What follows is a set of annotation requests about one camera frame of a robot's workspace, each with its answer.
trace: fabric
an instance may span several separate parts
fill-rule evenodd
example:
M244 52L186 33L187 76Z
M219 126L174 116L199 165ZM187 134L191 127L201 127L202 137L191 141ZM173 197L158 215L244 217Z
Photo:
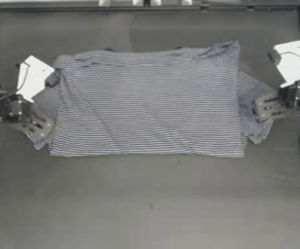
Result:
M34 102L55 119L54 156L201 154L244 156L273 122L258 123L252 102L273 89L238 70L237 42L158 53L94 51L62 55L58 86Z

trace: t-shirt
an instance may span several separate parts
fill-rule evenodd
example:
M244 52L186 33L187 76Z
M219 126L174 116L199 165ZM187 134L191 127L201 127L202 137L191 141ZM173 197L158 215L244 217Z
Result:
M273 89L240 71L235 41L154 53L60 55L60 82L34 98L54 118L36 149L63 157L199 154L242 157L273 121L258 123L253 100Z

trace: gray floor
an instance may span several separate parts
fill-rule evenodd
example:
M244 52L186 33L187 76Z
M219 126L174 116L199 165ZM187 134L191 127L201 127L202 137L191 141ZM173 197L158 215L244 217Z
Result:
M244 69L277 86L266 52L300 39L296 13L2 13L0 81L15 87L12 65L28 54L50 62L95 48L157 51L234 38ZM300 248L298 135L300 115L241 160L63 159L0 125L0 249Z

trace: shirt sleeve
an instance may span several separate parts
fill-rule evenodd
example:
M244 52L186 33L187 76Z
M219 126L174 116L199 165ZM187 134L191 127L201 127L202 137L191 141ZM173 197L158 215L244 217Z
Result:
M273 120L258 122L253 112L253 101L274 89L244 72L238 72L238 105L242 135L254 143L261 143L272 130Z

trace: metal frame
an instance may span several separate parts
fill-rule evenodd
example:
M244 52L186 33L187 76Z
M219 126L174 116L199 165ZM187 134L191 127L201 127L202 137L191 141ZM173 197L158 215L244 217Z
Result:
M179 0L173 0L170 6L151 7L151 0L143 0L143 7L131 7L129 2L115 2L113 7L99 7L98 2L59 3L0 3L2 12L158 12L158 11L203 11L203 12L285 12L296 11L300 25L300 4L248 4L218 5L193 2L193 6L181 6Z

